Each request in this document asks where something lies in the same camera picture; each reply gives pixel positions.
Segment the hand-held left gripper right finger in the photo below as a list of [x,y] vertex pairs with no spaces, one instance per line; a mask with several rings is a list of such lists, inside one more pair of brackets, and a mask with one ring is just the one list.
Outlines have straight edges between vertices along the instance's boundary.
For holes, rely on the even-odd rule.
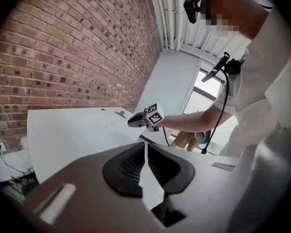
[[234,157],[148,144],[148,164],[175,211],[190,216],[213,200],[236,166]]

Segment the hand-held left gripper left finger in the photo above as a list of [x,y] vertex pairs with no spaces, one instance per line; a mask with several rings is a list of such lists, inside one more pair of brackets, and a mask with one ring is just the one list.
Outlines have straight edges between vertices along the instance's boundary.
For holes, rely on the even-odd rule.
[[40,183],[24,207],[51,233],[162,233],[142,199],[143,142],[81,157]]

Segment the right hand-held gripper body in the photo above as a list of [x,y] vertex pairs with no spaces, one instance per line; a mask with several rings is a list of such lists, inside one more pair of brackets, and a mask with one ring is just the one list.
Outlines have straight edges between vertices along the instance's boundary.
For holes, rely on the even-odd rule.
[[164,112],[159,103],[148,106],[144,109],[143,126],[149,132],[158,132],[157,124],[164,119]]

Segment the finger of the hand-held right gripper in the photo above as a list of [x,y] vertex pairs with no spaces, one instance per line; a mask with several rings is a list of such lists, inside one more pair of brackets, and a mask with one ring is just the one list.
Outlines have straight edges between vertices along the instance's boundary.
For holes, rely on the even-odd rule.
[[144,113],[137,113],[128,120],[128,126],[131,128],[140,128],[144,126]]

